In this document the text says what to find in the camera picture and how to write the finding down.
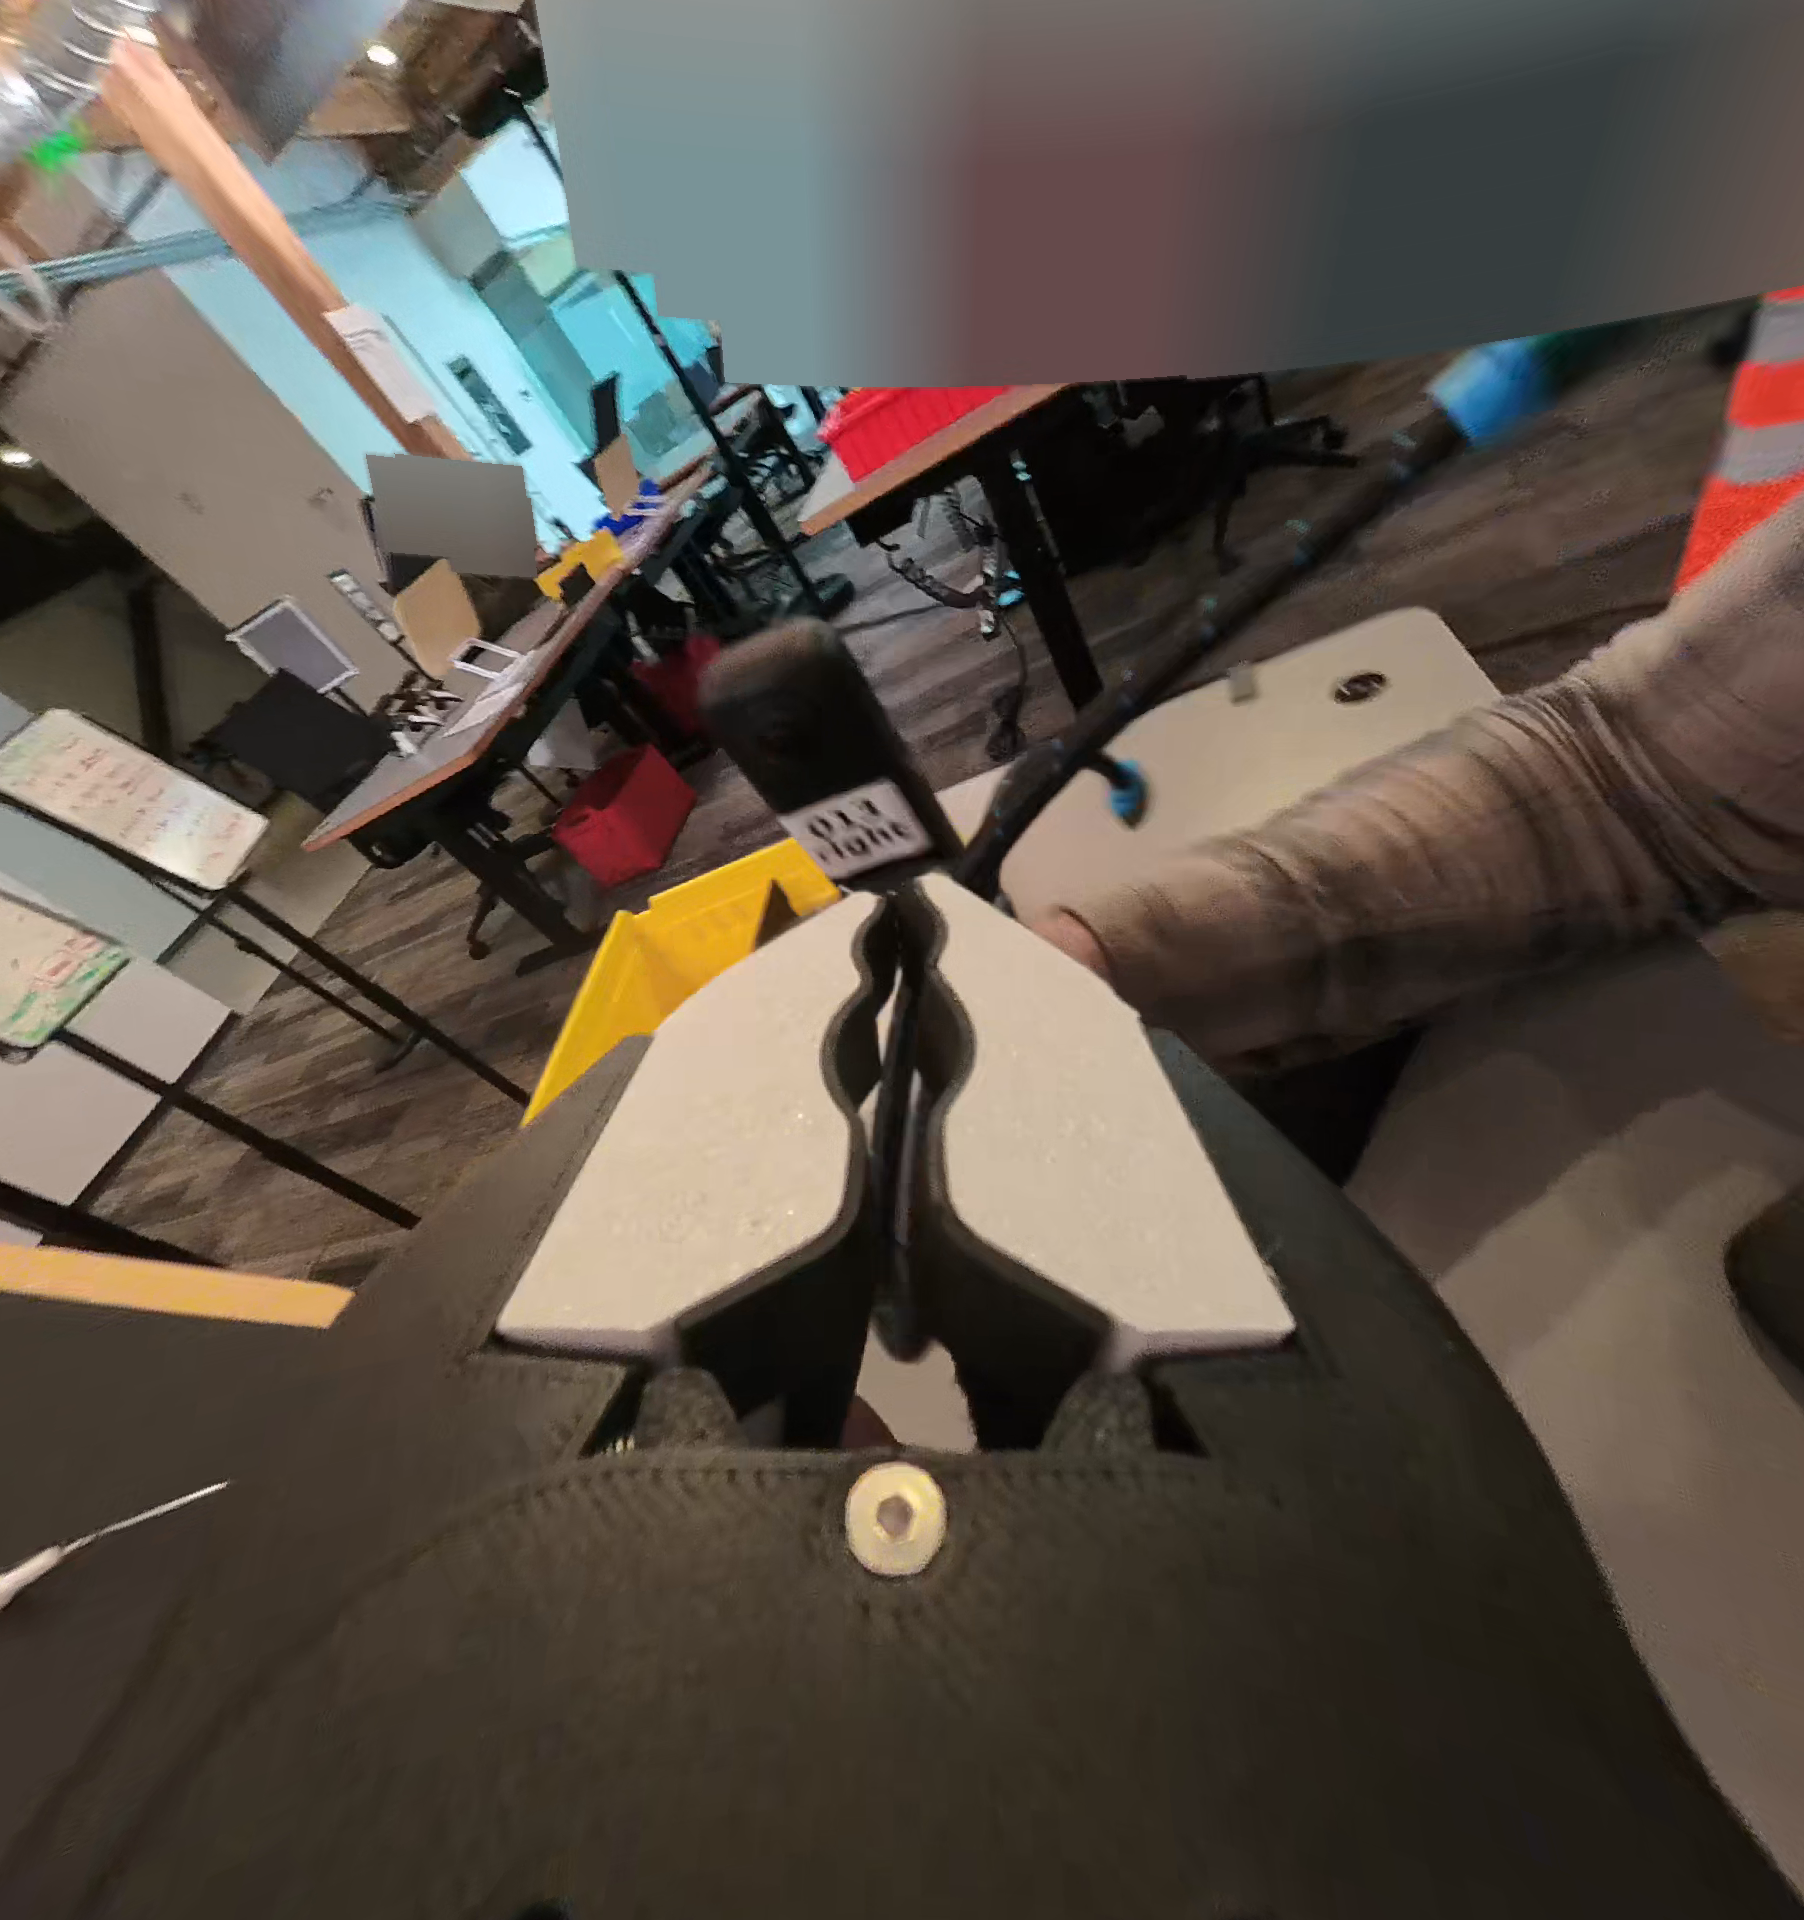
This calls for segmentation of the wooden-edged desk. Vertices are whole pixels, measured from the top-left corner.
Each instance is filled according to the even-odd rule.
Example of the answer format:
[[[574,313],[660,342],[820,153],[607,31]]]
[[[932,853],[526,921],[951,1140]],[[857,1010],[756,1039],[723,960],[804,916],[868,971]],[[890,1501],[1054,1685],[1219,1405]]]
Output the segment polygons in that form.
[[[1149,557],[1203,515],[1210,557],[1230,561],[1247,484],[1291,458],[1291,421],[1269,375],[1021,384],[855,482],[826,449],[802,508],[807,533],[846,526],[861,546],[897,535],[916,506],[973,484],[1037,638],[1072,708],[1103,688],[1072,579]]]

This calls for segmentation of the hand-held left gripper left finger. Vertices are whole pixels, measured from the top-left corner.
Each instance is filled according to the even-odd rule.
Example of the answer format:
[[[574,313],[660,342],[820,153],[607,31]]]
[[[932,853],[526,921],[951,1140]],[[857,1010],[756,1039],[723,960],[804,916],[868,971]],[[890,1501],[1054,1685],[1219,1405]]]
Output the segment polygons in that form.
[[[835,1451],[886,1265],[864,1105],[897,978],[853,892],[664,1019],[559,1195],[493,1333],[530,1357],[708,1372],[780,1444]]]

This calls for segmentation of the whiteboard with green writing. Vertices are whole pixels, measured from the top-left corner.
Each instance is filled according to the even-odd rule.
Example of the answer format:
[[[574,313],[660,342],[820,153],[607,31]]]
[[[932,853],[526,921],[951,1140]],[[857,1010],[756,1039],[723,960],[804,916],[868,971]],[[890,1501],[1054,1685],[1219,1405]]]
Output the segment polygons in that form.
[[[0,1061],[26,1063],[50,1045],[64,1048],[392,1227],[410,1232],[419,1225],[421,1219],[399,1201],[81,1032],[79,1021],[134,962],[118,940],[0,890]]]

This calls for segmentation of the wooden-edged black board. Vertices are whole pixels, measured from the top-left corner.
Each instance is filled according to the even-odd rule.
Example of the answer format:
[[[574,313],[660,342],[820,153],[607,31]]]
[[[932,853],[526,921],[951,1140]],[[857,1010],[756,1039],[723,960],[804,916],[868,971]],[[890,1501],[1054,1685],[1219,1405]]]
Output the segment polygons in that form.
[[[0,1243],[0,1569],[243,1475],[311,1403],[353,1291]],[[0,1865],[112,1716],[210,1501],[103,1541],[0,1615]]]

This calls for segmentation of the black office chair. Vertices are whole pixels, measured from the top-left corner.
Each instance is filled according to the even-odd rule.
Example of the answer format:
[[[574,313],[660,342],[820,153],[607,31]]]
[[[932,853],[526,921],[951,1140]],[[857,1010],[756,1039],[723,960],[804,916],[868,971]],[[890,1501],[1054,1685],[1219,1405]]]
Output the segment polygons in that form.
[[[202,769],[239,765],[327,813],[370,778],[392,741],[377,719],[274,673],[199,734],[191,754]]]

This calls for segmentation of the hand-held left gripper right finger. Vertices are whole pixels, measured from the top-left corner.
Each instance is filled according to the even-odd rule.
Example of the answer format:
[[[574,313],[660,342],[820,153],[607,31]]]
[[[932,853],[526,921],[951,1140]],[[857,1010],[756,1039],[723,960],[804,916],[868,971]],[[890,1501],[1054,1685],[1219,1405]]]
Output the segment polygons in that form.
[[[1291,1346],[1291,1304],[1133,1008],[951,877],[912,885],[905,932],[914,1311],[980,1442],[1035,1447],[1089,1376]]]

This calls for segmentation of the red storage bin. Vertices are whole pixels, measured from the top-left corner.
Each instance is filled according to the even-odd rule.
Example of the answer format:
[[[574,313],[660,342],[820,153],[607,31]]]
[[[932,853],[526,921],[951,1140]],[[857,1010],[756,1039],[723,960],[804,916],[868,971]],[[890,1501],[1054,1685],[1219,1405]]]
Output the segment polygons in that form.
[[[699,682],[723,651],[721,638],[706,631],[682,636],[655,660],[638,660],[633,679],[660,706],[669,721],[688,736],[706,736],[699,706]]]
[[[550,837],[598,888],[618,890],[669,861],[695,807],[693,785],[660,750],[625,750],[579,782]]]

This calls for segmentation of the orange traffic cone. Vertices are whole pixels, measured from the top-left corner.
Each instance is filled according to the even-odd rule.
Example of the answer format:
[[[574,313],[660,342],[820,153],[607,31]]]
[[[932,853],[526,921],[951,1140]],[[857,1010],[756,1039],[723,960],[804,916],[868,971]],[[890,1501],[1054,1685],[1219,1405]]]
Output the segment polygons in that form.
[[[1675,594],[1804,493],[1804,285],[1765,294],[1729,384]]]

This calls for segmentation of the whiteboard on black stand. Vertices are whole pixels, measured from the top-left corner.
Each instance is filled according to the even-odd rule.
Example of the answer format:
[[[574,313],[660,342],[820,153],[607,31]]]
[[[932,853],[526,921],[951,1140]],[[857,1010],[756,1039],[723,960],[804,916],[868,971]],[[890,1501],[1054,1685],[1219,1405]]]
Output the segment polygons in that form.
[[[0,804],[189,903],[202,923],[392,1043],[395,1054],[432,1045],[517,1109],[530,1105],[530,1092],[500,1067],[246,888],[270,828],[263,811],[68,708],[33,715],[0,741]]]

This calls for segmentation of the grey framed picture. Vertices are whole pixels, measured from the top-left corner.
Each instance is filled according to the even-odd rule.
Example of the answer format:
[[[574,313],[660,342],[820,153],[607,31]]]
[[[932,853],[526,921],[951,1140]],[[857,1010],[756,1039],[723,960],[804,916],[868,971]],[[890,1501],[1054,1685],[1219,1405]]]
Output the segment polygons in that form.
[[[226,638],[263,673],[289,675],[322,697],[359,675],[357,662],[287,594],[228,629]]]

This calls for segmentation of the round silver duct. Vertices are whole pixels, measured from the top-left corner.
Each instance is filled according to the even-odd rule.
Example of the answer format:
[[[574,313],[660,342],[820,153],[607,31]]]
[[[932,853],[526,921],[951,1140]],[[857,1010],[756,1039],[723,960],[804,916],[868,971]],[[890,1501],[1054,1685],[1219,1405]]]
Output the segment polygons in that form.
[[[0,173],[96,101],[123,42],[153,35],[156,2],[0,4]]]

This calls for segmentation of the long red plastic bin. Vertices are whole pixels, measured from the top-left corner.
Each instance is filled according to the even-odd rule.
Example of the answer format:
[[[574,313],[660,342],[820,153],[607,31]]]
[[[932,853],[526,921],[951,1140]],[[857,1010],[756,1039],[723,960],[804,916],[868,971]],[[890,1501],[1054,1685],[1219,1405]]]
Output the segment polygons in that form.
[[[820,438],[861,482],[936,434],[1024,388],[855,388],[822,419]]]

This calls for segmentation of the tan black open case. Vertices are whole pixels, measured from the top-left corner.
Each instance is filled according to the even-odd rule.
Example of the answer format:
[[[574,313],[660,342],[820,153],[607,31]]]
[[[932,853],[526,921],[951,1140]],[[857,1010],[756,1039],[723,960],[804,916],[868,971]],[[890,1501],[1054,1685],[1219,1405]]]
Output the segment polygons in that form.
[[[392,614],[412,660],[436,682],[482,640],[482,618],[449,559],[425,563],[395,592]]]

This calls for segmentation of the person's right forearm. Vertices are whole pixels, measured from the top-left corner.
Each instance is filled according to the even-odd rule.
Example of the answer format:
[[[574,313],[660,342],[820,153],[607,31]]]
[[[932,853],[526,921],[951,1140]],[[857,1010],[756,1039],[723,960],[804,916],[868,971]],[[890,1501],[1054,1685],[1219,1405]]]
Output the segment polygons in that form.
[[[1558,677],[1057,910],[1225,1070],[1804,910],[1804,493]]]

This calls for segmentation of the yellow plastic bin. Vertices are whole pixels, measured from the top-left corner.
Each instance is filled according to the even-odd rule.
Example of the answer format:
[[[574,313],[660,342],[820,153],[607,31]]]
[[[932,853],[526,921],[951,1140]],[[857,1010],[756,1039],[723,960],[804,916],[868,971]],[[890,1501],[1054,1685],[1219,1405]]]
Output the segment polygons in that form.
[[[684,1002],[842,890],[791,839],[618,912],[559,1024],[522,1124],[539,1118],[605,1054],[651,1037]]]

